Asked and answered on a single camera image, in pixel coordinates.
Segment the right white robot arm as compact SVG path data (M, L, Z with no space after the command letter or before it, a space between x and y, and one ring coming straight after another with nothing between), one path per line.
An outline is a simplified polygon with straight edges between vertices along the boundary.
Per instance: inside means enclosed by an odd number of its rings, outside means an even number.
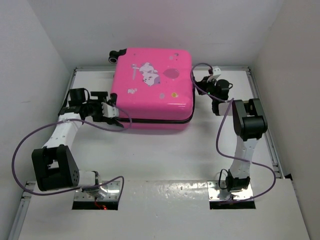
M233 84L225 79L216 80L205 76L201 81L194 81L194 85L199 95L207 95L212 99L212 112L216 116L232 117L237 142L224 188L229 192L247 189L251 180L250 166L255 147L268 129L261 100L228 100Z

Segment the pink suitcase with dark lining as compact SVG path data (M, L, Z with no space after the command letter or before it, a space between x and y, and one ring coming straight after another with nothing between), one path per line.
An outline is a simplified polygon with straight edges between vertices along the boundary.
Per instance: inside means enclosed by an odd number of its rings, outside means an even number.
M110 51L108 60L115 64L110 96L117 122L136 129L188 127L195 110L188 51L128 47Z

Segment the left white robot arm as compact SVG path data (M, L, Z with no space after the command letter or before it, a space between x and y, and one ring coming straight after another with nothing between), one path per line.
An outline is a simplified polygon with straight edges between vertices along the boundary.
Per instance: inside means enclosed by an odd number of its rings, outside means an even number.
M99 187L98 172L80 170L71 148L87 117L95 123L115 125L118 132L124 130L116 120L119 116L117 97L115 93L88 91L85 88L68 91L51 137L42 148L35 149L31 154L37 185L42 192L69 188L87 191Z

